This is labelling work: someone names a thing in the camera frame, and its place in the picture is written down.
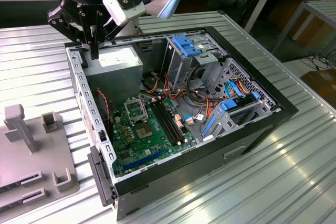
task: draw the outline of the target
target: open computer tower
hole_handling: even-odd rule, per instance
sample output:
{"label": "open computer tower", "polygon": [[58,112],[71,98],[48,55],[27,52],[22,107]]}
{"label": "open computer tower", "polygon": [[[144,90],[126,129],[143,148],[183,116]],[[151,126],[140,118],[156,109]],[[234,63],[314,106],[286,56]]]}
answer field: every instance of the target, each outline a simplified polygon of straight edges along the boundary
{"label": "open computer tower", "polygon": [[99,60],[66,44],[117,220],[239,158],[297,109],[213,27],[116,38]]}

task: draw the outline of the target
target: cardboard box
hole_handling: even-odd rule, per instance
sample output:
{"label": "cardboard box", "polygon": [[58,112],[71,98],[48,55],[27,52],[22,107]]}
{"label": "cardboard box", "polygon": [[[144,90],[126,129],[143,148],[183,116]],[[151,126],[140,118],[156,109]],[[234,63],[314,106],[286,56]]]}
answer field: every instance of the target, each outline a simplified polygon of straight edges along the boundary
{"label": "cardboard box", "polygon": [[326,102],[336,108],[335,69],[311,71],[301,76],[301,80],[311,87],[320,97],[325,99]]}

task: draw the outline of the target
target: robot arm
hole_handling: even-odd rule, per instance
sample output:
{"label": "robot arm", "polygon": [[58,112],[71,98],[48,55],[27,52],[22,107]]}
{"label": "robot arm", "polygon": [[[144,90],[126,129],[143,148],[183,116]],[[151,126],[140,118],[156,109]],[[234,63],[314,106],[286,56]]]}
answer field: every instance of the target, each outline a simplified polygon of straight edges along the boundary
{"label": "robot arm", "polygon": [[[128,22],[145,13],[145,5],[152,1],[154,0],[60,0],[60,5],[48,13],[48,22],[70,40],[87,45],[91,58],[98,59],[99,44],[112,40]],[[160,5],[162,1],[166,1],[166,5]],[[149,5],[148,11],[160,17],[169,17],[179,0],[159,2],[157,5]]]}

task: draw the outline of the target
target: aluminum table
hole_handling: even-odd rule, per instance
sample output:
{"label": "aluminum table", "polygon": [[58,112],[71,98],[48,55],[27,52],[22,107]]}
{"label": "aluminum table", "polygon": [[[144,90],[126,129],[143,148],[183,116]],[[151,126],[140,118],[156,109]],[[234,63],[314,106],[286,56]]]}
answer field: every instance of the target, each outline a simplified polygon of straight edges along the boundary
{"label": "aluminum table", "polygon": [[[298,9],[295,11],[291,19],[288,21],[285,28],[282,30],[281,34],[277,38],[271,52],[274,54],[276,50],[279,48],[293,25],[296,21],[300,18],[301,14],[305,11],[309,11],[310,15],[304,21],[302,26],[299,28],[297,33],[300,33],[307,27],[309,22],[316,16],[319,17],[321,20],[332,26],[336,29],[336,1],[335,0],[328,0],[328,1],[303,1]],[[293,40],[298,38],[297,35],[293,36]],[[328,45],[325,50],[323,51],[323,55],[328,52],[333,46],[335,41],[333,41],[330,45]]]}
{"label": "aluminum table", "polygon": [[[141,18],[145,33],[214,26],[299,112],[254,151],[118,223],[336,223],[336,111],[218,12]],[[63,116],[80,190],[8,223],[113,223],[87,160],[63,35],[49,26],[0,30],[0,107]]]}

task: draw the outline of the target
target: black case frame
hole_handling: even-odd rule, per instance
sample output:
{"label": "black case frame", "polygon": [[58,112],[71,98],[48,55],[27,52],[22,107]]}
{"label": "black case frame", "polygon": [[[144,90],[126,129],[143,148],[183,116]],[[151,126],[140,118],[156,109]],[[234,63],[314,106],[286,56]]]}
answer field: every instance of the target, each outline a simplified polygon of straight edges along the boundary
{"label": "black case frame", "polygon": [[[281,111],[265,119],[247,124],[219,139],[195,148],[163,164],[156,165],[131,178],[107,186],[108,173],[104,172],[104,160],[95,147],[88,155],[98,191],[104,206],[115,204],[118,207],[117,219],[127,216],[140,208],[171,194],[177,189],[221,168],[230,161],[256,148],[277,127],[287,122],[298,109],[277,90],[244,56],[242,56],[214,27],[199,27],[165,31],[156,34],[178,33],[204,30],[235,59],[249,75],[278,103]],[[141,36],[119,37],[118,40]]]}

